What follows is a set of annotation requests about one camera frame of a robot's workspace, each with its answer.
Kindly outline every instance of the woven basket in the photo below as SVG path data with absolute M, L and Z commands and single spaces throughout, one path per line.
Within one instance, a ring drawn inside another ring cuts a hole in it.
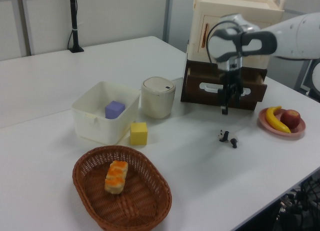
M 120 194 L 105 191 L 112 161 L 126 161 L 128 172 Z M 91 217 L 106 231 L 148 231 L 169 213 L 170 188 L 139 151 L 119 145 L 97 147 L 74 165 L 73 183 Z

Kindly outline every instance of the white table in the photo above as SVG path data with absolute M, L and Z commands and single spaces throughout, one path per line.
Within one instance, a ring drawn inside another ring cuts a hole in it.
M 156 231 L 234 230 L 320 167 L 319 103 L 272 79 L 255 111 L 180 102 L 185 53 L 155 37 L 0 62 L 0 230 L 101 230 L 72 182 L 74 164 L 101 144 L 77 137 L 71 111 L 99 81 L 139 89 L 146 78 L 175 80 L 171 115 L 147 122 L 144 153 L 167 180 L 172 207 Z M 301 113 L 306 131 L 287 139 L 259 125 L 282 105 Z M 237 134 L 238 148 L 221 143 Z M 120 142 L 129 145 L 129 134 Z

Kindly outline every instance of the white wall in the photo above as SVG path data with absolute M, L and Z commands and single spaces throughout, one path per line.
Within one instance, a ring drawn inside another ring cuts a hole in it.
M 77 0 L 82 47 L 163 38 L 167 0 Z M 70 0 L 24 0 L 31 53 L 65 50 L 72 29 Z
M 319 0 L 286 0 L 285 11 L 282 20 L 304 13 L 320 12 Z M 170 0 L 166 41 L 183 52 L 187 51 L 192 18 L 193 0 Z M 271 58 L 267 76 L 293 89 L 302 64 L 302 61 Z
M 26 56 L 17 0 L 0 0 L 0 61 Z

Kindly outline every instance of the panda figurine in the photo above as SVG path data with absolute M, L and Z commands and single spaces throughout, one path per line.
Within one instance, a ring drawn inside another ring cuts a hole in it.
M 237 148 L 238 138 L 235 134 L 233 134 L 229 131 L 220 130 L 218 138 L 219 138 L 220 142 L 230 141 L 230 143 L 232 144 L 232 147 L 234 149 Z

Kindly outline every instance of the pastry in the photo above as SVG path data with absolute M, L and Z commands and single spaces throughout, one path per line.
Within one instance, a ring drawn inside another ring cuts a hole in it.
M 127 162 L 113 161 L 105 177 L 104 190 L 111 194 L 120 194 L 124 190 L 127 171 Z

